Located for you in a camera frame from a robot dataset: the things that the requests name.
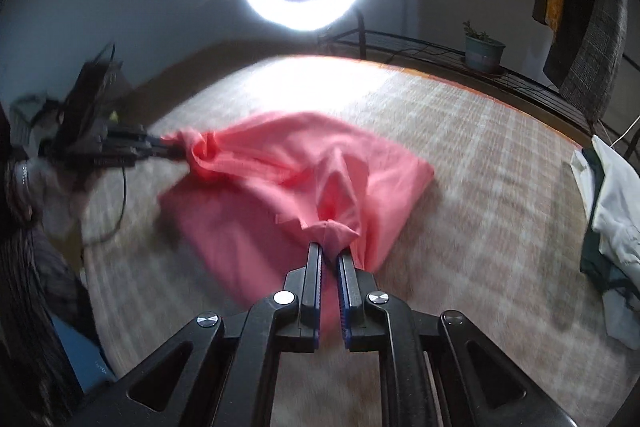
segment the beige blanket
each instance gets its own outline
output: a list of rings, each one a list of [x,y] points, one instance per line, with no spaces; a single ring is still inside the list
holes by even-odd
[[[578,271],[586,222],[567,163],[574,143],[476,92],[327,57],[260,62],[152,131],[221,128],[276,109],[337,116],[428,160],[435,181],[379,286],[423,312],[462,311],[578,425],[607,423],[638,378],[639,355],[606,337],[600,298]],[[156,196],[185,172],[163,160],[136,166],[122,229],[86,254],[98,332],[120,375],[198,312],[236,309],[158,219]],[[110,172],[82,224],[85,239],[108,232],[121,203],[120,174]],[[348,354],[335,336],[320,353],[284,354],[271,424],[379,425],[377,374],[375,355]]]

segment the blue flower pot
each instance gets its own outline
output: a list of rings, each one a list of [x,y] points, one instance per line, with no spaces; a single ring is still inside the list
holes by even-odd
[[[500,59],[504,44],[488,39],[481,41],[473,37],[466,38],[465,64],[467,68],[482,73],[496,73],[500,68]]]

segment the metal screw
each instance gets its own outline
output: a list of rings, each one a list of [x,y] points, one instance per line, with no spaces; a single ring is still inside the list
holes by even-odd
[[[385,292],[381,292],[380,290],[371,292],[367,297],[371,302],[373,302],[373,304],[386,304],[389,301],[389,295]]]
[[[204,312],[198,315],[196,322],[201,328],[210,328],[215,326],[218,321],[218,316],[214,312]]]
[[[465,315],[456,310],[447,310],[442,314],[442,318],[451,326],[459,326],[465,319]]]
[[[293,293],[286,290],[278,292],[273,296],[273,300],[278,304],[291,304],[295,298],[296,296],[293,295]]]

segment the blue object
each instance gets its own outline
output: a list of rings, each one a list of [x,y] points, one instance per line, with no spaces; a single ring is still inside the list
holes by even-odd
[[[503,51],[504,44],[500,41],[493,39],[481,41],[467,36],[465,64],[467,68],[482,71],[482,73],[496,73],[500,68]]]
[[[51,320],[84,393],[102,382],[117,380],[104,363],[98,346],[55,315],[51,315]]]

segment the crumpled pink garment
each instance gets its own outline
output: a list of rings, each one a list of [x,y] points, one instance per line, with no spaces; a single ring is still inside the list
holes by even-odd
[[[159,198],[207,268],[249,307],[282,289],[317,242],[335,262],[351,247],[375,272],[433,168],[402,146],[312,112],[270,112],[225,130],[182,130],[191,172]],[[322,272],[322,327],[338,323],[335,277]]]

